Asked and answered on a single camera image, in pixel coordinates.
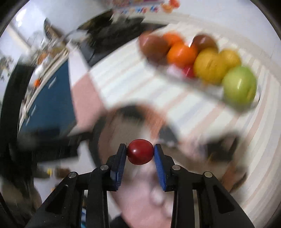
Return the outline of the red cherry tomato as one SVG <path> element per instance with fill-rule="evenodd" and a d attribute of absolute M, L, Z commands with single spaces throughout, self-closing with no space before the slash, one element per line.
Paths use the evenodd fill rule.
<path fill-rule="evenodd" d="M 185 75 L 186 78 L 195 78 L 195 73 L 193 71 L 193 65 L 187 65 L 184 69 L 183 69 L 183 73 Z"/>
<path fill-rule="evenodd" d="M 143 165 L 150 162 L 154 156 L 153 145 L 145 139 L 136 139 L 127 147 L 127 156 L 134 165 Z"/>

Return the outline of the yellow-green lemon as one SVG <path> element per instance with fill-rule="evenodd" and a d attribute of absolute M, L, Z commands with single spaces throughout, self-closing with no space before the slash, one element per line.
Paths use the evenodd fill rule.
<path fill-rule="evenodd" d="M 228 71 L 228 67 L 214 48 L 202 50 L 193 65 L 196 77 L 204 83 L 219 85 Z"/>

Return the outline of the yellow lemon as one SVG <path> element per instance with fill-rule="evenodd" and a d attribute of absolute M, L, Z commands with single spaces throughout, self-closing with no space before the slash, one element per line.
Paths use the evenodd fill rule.
<path fill-rule="evenodd" d="M 241 65 L 241 58 L 235 50 L 225 48 L 219 53 L 219 56 L 225 62 L 229 70 Z"/>

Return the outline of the orange mandarin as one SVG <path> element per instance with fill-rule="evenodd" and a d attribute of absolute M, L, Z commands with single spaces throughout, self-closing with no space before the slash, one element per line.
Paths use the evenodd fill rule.
<path fill-rule="evenodd" d="M 169 46 L 173 46 L 177 43 L 184 43 L 184 39 L 177 33 L 167 32 L 162 35 L 163 39 L 166 40 Z"/>
<path fill-rule="evenodd" d="M 167 54 L 167 63 L 179 68 L 194 64 L 198 50 L 195 46 L 188 46 L 184 43 L 174 44 Z"/>

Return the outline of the brown-red passion fruit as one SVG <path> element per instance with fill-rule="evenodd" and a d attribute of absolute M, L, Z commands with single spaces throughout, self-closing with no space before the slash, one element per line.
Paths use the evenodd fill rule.
<path fill-rule="evenodd" d="M 170 46 L 164 38 L 144 32 L 138 40 L 140 51 L 148 60 L 155 63 L 165 61 Z"/>

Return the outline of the blue cabinet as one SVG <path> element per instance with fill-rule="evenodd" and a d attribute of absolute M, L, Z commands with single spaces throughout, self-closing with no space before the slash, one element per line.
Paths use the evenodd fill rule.
<path fill-rule="evenodd" d="M 64 61 L 47 80 L 28 110 L 20 133 L 39 133 L 48 137 L 67 135 L 76 125 L 69 79 Z"/>

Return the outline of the floral ceramic oval plate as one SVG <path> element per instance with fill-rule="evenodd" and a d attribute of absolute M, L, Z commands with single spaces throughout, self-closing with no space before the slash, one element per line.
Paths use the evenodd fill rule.
<path fill-rule="evenodd" d="M 191 43 L 188 44 L 187 41 L 184 39 L 184 44 L 185 45 L 188 45 L 188 46 L 191 46 Z M 241 65 L 240 66 L 246 66 L 242 63 L 242 57 L 241 55 L 239 54 L 240 58 L 241 58 Z M 165 58 L 165 61 L 163 62 L 159 62 L 159 63 L 155 63 L 153 61 L 150 61 L 148 60 L 148 63 L 155 66 L 156 70 L 161 73 L 162 75 L 166 76 L 166 77 L 169 77 L 169 78 L 174 78 L 178 81 L 183 81 L 185 84 L 188 84 L 190 87 L 194 88 L 195 90 L 207 95 L 207 96 L 210 96 L 216 100 L 219 100 L 219 101 L 222 101 L 224 102 L 225 104 L 233 107 L 234 109 L 238 110 L 239 112 L 243 112 L 245 110 L 250 110 L 250 109 L 253 109 L 254 107 L 257 106 L 257 104 L 259 103 L 260 101 L 260 98 L 261 98 L 261 88 L 258 84 L 258 80 L 257 80 L 257 91 L 256 91 L 256 96 L 253 100 L 253 102 L 250 104 L 250 105 L 246 105 L 246 106 L 237 106 L 237 105 L 233 105 L 229 102 L 227 102 L 225 99 L 224 99 L 224 96 L 223 96 L 223 87 L 222 87 L 222 82 L 219 84 L 219 85 L 212 85 L 212 84 L 207 84 L 207 83 L 204 83 L 202 80 L 200 80 L 198 77 L 195 77 L 195 78 L 186 78 L 184 73 L 183 73 L 183 69 L 184 68 L 179 68 L 177 66 L 175 66 L 174 64 L 170 65 L 167 63 L 167 56 Z"/>

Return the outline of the striped cat print mat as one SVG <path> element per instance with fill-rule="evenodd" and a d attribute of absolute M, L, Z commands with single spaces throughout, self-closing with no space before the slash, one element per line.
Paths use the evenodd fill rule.
<path fill-rule="evenodd" d="M 159 73 L 133 40 L 88 68 L 70 55 L 77 129 L 94 130 L 92 159 L 103 163 L 120 143 L 142 138 L 191 172 L 212 172 L 255 227 L 269 227 L 280 212 L 280 65 L 247 40 L 191 21 L 171 23 L 187 41 L 206 32 L 231 48 L 261 88 L 256 107 L 239 112 L 222 101 Z"/>

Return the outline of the black gas stove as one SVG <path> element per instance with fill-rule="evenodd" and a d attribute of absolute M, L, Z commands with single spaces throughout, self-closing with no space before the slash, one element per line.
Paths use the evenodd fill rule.
<path fill-rule="evenodd" d="M 113 11 L 100 14 L 77 30 L 86 31 L 87 38 L 79 44 L 80 50 L 89 66 L 94 66 L 107 55 L 134 40 L 145 31 L 165 27 L 163 23 L 145 22 L 143 16 L 119 16 L 113 20 Z"/>

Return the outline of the colourful wall sticker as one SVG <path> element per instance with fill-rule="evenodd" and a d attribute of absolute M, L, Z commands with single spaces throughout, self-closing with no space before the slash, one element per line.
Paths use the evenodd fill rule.
<path fill-rule="evenodd" d="M 171 13 L 180 7 L 180 1 L 147 1 L 147 0 L 112 0 L 106 1 L 106 5 L 120 14 L 132 14 L 147 12 L 158 13 L 160 11 Z"/>

